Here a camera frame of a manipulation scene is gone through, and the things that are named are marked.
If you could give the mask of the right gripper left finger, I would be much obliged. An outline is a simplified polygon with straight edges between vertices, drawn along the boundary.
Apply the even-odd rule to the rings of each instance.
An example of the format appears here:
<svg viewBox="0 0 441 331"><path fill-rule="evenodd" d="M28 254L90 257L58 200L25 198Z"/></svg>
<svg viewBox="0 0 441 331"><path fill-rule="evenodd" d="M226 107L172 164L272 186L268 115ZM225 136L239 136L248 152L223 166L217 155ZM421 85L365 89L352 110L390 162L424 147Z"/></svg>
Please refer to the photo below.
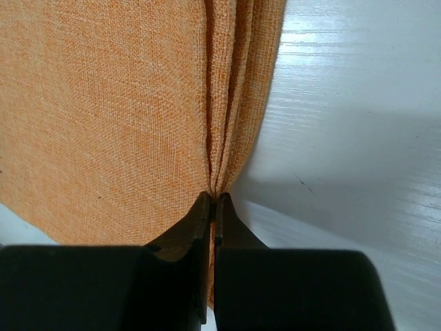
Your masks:
<svg viewBox="0 0 441 331"><path fill-rule="evenodd" d="M211 199L146 245L9 245L2 330L200 330Z"/></svg>

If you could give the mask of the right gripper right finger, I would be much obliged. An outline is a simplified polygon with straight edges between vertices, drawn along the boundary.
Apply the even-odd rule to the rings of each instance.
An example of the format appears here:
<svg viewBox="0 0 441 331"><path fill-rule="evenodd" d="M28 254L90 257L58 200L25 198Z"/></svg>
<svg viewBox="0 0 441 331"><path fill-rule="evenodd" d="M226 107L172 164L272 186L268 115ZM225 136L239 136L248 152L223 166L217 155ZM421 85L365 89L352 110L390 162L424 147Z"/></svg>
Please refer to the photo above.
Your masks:
<svg viewBox="0 0 441 331"><path fill-rule="evenodd" d="M219 196L214 314L219 330L393 330L380 277L355 250L267 247Z"/></svg>

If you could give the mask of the orange cloth napkin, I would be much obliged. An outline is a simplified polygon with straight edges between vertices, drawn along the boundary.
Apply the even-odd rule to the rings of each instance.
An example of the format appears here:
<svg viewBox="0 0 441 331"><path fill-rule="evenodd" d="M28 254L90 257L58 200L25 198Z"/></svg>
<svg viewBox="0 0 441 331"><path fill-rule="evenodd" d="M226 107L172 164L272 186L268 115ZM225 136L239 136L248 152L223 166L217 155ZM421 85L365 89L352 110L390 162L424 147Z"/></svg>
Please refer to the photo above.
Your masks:
<svg viewBox="0 0 441 331"><path fill-rule="evenodd" d="M283 1L2 1L1 203L65 244L144 244L243 169Z"/></svg>

